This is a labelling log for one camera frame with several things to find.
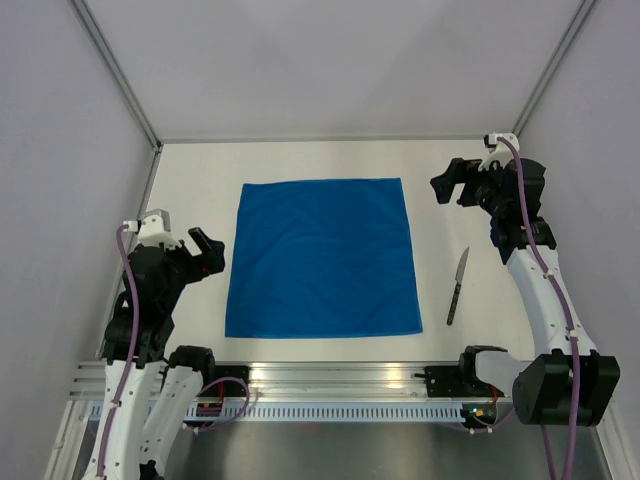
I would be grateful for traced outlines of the black handled steak knife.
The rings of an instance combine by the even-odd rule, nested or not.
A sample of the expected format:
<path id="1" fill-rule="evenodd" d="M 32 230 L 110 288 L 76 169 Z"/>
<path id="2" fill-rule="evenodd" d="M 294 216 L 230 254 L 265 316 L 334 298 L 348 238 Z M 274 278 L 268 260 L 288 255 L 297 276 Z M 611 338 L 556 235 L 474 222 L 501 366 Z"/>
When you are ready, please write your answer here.
<path id="1" fill-rule="evenodd" d="M 453 290 L 453 294 L 452 294 L 452 298 L 451 298 L 451 302 L 450 302 L 450 306 L 447 314 L 447 319 L 446 319 L 447 326 L 451 326 L 455 318 L 469 252 L 470 252 L 470 247 L 467 246 L 460 257 L 457 268 L 456 268 L 456 273 L 454 277 L 455 285 L 454 285 L 454 290 Z"/>

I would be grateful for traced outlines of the blue cloth napkin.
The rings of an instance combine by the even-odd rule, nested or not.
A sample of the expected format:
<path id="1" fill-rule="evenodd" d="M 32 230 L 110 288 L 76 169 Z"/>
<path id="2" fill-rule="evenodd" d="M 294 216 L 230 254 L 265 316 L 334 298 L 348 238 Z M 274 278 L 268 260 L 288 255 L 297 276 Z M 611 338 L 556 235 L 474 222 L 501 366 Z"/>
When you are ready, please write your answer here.
<path id="1" fill-rule="evenodd" d="M 422 330 L 400 179 L 244 184 L 226 336 L 329 339 Z"/>

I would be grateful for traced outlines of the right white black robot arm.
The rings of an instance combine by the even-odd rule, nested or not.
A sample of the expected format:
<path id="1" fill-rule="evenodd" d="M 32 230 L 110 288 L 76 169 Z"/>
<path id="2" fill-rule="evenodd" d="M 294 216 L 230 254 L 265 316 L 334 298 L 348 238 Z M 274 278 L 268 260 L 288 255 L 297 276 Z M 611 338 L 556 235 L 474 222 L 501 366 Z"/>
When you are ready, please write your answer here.
<path id="1" fill-rule="evenodd" d="M 492 163 L 454 158 L 431 179 L 436 199 L 478 206 L 490 217 L 491 241 L 520 293 L 533 335 L 535 357 L 520 361 L 507 349 L 472 345 L 459 359 L 459 388 L 478 395 L 490 385 L 511 397 L 518 419 L 527 425 L 563 425 L 570 413 L 577 424 L 600 423 L 620 379 L 613 356 L 602 355 L 589 338 L 568 297 L 559 268 L 557 244 L 540 217 L 544 167 L 529 159 Z"/>

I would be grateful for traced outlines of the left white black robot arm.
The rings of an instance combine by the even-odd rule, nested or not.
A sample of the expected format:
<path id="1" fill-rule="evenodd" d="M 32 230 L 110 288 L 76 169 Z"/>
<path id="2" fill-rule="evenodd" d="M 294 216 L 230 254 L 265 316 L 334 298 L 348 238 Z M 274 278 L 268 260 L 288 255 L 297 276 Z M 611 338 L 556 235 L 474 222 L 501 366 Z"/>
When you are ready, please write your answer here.
<path id="1" fill-rule="evenodd" d="M 165 352 L 173 312 L 185 287 L 225 268 L 224 244 L 194 227 L 192 254 L 171 237 L 153 240 L 148 222 L 128 222 L 133 251 L 122 249 L 123 291 L 105 333 L 105 386 L 87 479 L 161 479 L 184 416 L 196 395 L 212 393 L 218 372 L 211 349 L 192 345 Z"/>

